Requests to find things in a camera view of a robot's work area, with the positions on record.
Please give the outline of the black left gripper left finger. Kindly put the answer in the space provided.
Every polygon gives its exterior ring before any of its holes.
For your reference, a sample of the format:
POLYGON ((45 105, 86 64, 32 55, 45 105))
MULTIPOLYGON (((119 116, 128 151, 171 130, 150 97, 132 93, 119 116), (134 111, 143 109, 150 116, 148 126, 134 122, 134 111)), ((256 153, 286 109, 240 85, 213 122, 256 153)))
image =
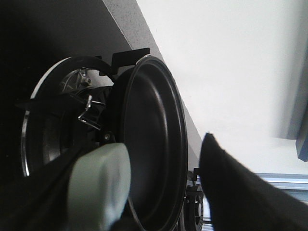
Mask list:
POLYGON ((96 149, 79 143, 30 176, 0 188, 2 231, 66 231, 67 188, 76 160, 96 149))

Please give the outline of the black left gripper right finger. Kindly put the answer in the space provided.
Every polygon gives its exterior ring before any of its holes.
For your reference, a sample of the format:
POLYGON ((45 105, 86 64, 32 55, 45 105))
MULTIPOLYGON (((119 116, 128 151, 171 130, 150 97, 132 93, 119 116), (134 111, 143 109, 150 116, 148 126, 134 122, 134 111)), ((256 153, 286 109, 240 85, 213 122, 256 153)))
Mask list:
POLYGON ((211 133, 200 151, 200 180, 215 231, 306 231, 308 206, 262 180, 211 133))

